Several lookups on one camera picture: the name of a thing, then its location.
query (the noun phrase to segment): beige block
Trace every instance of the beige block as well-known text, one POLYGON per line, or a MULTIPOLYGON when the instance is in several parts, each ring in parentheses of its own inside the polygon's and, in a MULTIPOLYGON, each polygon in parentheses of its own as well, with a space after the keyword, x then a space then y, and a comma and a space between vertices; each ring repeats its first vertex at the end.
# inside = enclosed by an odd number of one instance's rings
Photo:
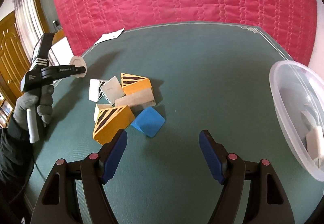
POLYGON ((99 115, 99 111, 101 109, 105 109, 105 108, 112 108, 111 104, 96 104, 95 107, 95 114, 93 116, 94 121, 97 121, 98 115, 99 115))
POLYGON ((128 105, 132 111, 140 111, 156 103, 151 88, 145 88, 115 100, 115 107, 122 105, 128 105))

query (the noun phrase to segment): gray block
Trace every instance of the gray block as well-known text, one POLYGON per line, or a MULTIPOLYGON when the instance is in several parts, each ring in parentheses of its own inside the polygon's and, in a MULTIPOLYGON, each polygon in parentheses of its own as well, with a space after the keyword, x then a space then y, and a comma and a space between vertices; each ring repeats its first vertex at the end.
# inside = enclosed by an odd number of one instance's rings
POLYGON ((125 95, 116 76, 112 77, 108 82, 105 82, 101 87, 101 91, 110 104, 114 104, 116 99, 125 95))

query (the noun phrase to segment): yellow triangular block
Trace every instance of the yellow triangular block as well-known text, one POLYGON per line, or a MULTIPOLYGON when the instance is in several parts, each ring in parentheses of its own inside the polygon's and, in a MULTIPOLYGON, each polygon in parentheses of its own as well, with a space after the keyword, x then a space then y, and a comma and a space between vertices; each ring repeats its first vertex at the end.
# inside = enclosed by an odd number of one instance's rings
POLYGON ((102 145, 109 143, 119 129, 125 129, 134 119, 128 105, 101 109, 92 138, 102 145))
POLYGON ((146 88, 151 88, 153 91, 151 82, 148 78, 126 73, 121 74, 121 87, 126 95, 130 95, 146 88))

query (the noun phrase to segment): wooden block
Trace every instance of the wooden block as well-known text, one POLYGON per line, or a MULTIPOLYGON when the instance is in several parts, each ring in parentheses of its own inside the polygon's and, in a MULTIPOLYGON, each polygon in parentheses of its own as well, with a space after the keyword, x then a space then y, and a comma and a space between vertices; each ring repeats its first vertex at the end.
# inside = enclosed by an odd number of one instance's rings
POLYGON ((125 129, 135 119, 129 106, 102 109, 96 121, 92 138, 100 144, 110 143, 119 129, 125 129))
POLYGON ((115 101, 115 107, 122 105, 128 105, 132 112, 135 112, 144 110, 148 106, 155 106, 156 103, 151 88, 145 88, 115 101))
POLYGON ((96 104, 95 114, 93 116, 94 121, 97 121, 99 111, 102 109, 106 109, 106 108, 112 108, 112 105, 111 104, 96 104))
POLYGON ((143 110, 132 122, 132 126, 148 137, 154 137, 164 124, 165 119, 152 107, 143 110))
POLYGON ((97 103, 102 97, 101 87, 107 80, 90 79, 89 100, 97 103))
POLYGON ((103 96, 111 104, 115 104, 116 99, 119 99, 125 95, 116 76, 105 82, 105 84, 101 87, 101 91, 103 96))
POLYGON ((121 74, 121 87, 126 95, 130 95, 145 88, 151 88, 153 91, 151 82, 148 78, 126 73, 121 74))

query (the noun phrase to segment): white box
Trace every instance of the white box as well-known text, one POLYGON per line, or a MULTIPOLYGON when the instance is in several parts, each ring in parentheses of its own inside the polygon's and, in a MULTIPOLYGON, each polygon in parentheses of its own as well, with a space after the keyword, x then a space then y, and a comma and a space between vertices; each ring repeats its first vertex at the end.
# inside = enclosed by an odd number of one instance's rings
POLYGON ((100 88, 103 84, 107 82, 107 80, 97 80, 97 79, 90 79, 90 86, 89 86, 89 100, 97 103, 99 99, 102 97, 102 92, 100 88))

